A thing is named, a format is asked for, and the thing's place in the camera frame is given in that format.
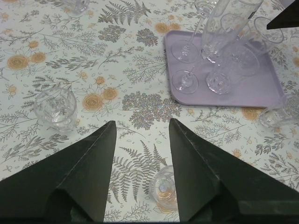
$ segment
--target purple tray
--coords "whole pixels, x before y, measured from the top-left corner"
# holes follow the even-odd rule
[[[241,106],[241,107],[267,107],[271,102],[284,95],[280,81],[274,70],[268,54],[259,58],[260,70],[258,74],[250,77],[239,85],[233,92],[218,95],[211,91],[206,84],[206,76],[214,64],[205,60],[198,68],[195,76],[199,81],[199,88],[192,94],[183,94],[172,85],[172,76],[178,70],[190,70],[195,63],[182,63],[171,53],[171,45],[178,40],[188,40],[191,32],[172,30],[165,35],[165,47],[170,80],[170,90],[173,97],[184,105],[202,106]],[[201,34],[196,34],[194,44],[200,47]]]

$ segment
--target tablecloth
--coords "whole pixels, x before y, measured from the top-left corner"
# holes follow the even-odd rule
[[[168,124],[177,118],[298,190],[298,124],[265,128],[257,119],[261,108],[183,106],[171,98],[163,38],[170,30],[195,28],[193,5],[92,0],[78,15],[59,0],[0,0],[0,179],[115,120],[105,221],[178,221],[177,211],[157,205],[149,194],[150,180],[171,164]],[[278,0],[265,0],[255,17],[273,19],[282,10]],[[286,41],[270,56],[284,91],[299,95],[299,30],[284,34]],[[71,132],[49,128],[33,112],[37,95],[54,86],[70,89],[77,99]]]

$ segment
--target clear glass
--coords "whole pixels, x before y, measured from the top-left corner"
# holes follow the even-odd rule
[[[201,53],[215,62],[223,47],[234,41],[263,0],[220,0],[206,22]]]
[[[149,192],[166,209],[177,211],[177,192],[174,182],[173,166],[162,168],[150,182]]]
[[[37,96],[34,113],[49,126],[61,132],[70,131],[77,121],[77,101],[67,89],[50,88]]]
[[[292,94],[284,95],[260,113],[259,119],[266,127],[280,127],[299,122],[299,97]]]
[[[259,62],[252,51],[239,44],[232,44],[223,49],[206,83],[217,94],[229,93],[255,75],[258,69]]]
[[[180,40],[171,46],[173,56],[181,62],[193,63],[197,60],[199,52],[197,47],[193,44],[195,35],[197,34],[201,24],[208,18],[217,4],[218,0],[195,0],[194,4],[197,11],[200,13],[199,22],[188,41]]]
[[[85,11],[90,3],[90,0],[60,0],[60,1],[78,13]]]
[[[257,57],[272,50],[284,41],[284,34],[281,29],[267,30],[270,19],[256,17],[253,22],[249,22],[249,28],[241,31],[240,40]]]

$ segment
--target glass rim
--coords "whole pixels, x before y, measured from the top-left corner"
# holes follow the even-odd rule
[[[258,6],[258,5],[261,5],[263,3],[263,0],[260,0],[259,3],[249,3],[249,2],[245,2],[244,0],[237,0],[237,1],[242,2],[243,4],[249,5],[249,6]]]
[[[269,20],[269,22],[271,21],[270,19],[268,19],[268,18],[266,18],[266,17],[264,17],[264,16],[258,16],[258,17],[256,17],[255,19],[254,19],[254,21],[253,21],[253,24],[254,24],[254,26],[255,26],[255,28],[256,28],[256,20],[257,19],[261,19],[261,18],[263,18],[263,19],[266,19],[266,20]],[[256,30],[257,30],[257,32],[261,35],[261,36],[264,36],[257,28],[256,28]],[[285,35],[284,35],[284,33],[282,32],[282,29],[274,29],[274,30],[280,30],[280,32],[281,32],[281,35],[282,35],[282,40],[281,41],[279,41],[279,42],[274,42],[274,41],[271,41],[271,40],[268,40],[269,42],[271,42],[271,43],[275,43],[275,44],[280,44],[280,43],[282,43],[284,40],[285,40]]]
[[[38,115],[37,112],[36,112],[36,108],[37,108],[37,100],[41,97],[41,95],[42,95],[43,93],[45,93],[45,92],[47,92],[47,91],[49,91],[49,90],[53,90],[53,89],[54,89],[54,90],[68,91],[68,92],[70,93],[71,97],[74,99],[74,102],[75,102],[74,109],[72,110],[72,112],[70,113],[70,115],[67,116],[67,118],[65,118],[65,119],[63,119],[63,120],[61,120],[61,121],[50,122],[51,124],[59,124],[59,123],[64,122],[64,121],[65,121],[66,119],[68,119],[69,117],[71,117],[71,116],[75,113],[75,111],[76,111],[76,109],[77,109],[77,100],[76,100],[75,95],[72,93],[72,91],[70,91],[70,90],[68,90],[68,89],[65,89],[65,88],[61,88],[61,87],[48,88],[48,89],[42,91],[40,94],[38,94],[38,96],[36,97],[36,99],[35,99],[35,101],[34,101],[34,104],[33,104],[33,111],[34,111],[35,115],[36,115],[39,119],[42,119],[42,118],[40,117],[40,115]]]

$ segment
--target crystal glass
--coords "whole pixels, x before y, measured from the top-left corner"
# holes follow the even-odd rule
[[[229,93],[255,75],[258,69],[259,62],[252,51],[239,44],[232,44],[223,49],[206,83],[217,94]]]
[[[284,95],[260,113],[259,119],[266,127],[280,127],[299,122],[299,97],[292,94]]]
[[[49,126],[61,132],[70,131],[77,121],[77,101],[67,89],[50,88],[37,96],[34,113]]]
[[[241,31],[241,42],[257,57],[272,50],[285,39],[281,29],[267,30],[270,21],[265,17],[256,17],[253,22],[249,22],[249,28]]]
[[[166,209],[177,211],[177,192],[174,182],[173,166],[162,168],[150,182],[149,192]]]
[[[206,22],[201,53],[216,61],[221,49],[234,41],[263,0],[220,0]]]
[[[180,40],[171,46],[173,56],[181,62],[193,63],[197,60],[199,53],[197,47],[193,44],[194,37],[198,32],[202,22],[208,18],[217,4],[218,0],[195,0],[195,8],[200,14],[199,22],[188,41]]]
[[[60,0],[60,1],[78,13],[85,11],[87,9],[87,6],[90,3],[90,0]]]

